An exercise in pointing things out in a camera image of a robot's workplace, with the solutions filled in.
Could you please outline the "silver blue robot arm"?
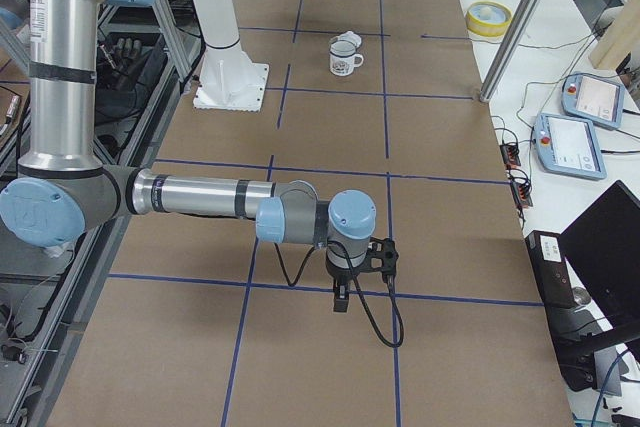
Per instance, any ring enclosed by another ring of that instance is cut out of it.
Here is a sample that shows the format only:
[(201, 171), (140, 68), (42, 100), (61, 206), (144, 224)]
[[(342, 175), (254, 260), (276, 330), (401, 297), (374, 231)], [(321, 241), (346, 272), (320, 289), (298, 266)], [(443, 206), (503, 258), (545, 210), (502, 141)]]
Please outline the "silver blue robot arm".
[(127, 214), (249, 219), (274, 244), (324, 249), (343, 312), (371, 266), (376, 208), (358, 190), (317, 197), (308, 183), (159, 175), (94, 154), (97, 31), (107, 0), (30, 0), (30, 147), (1, 193), (1, 218), (22, 241), (58, 246)]

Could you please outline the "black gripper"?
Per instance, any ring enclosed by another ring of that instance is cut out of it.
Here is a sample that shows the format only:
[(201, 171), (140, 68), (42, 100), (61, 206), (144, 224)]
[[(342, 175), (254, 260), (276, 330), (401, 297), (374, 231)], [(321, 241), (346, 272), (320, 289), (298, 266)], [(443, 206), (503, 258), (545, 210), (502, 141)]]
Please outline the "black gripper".
[(346, 313), (349, 307), (349, 289), (351, 282), (357, 277), (356, 269), (343, 268), (327, 261), (327, 272), (333, 279), (333, 311)]

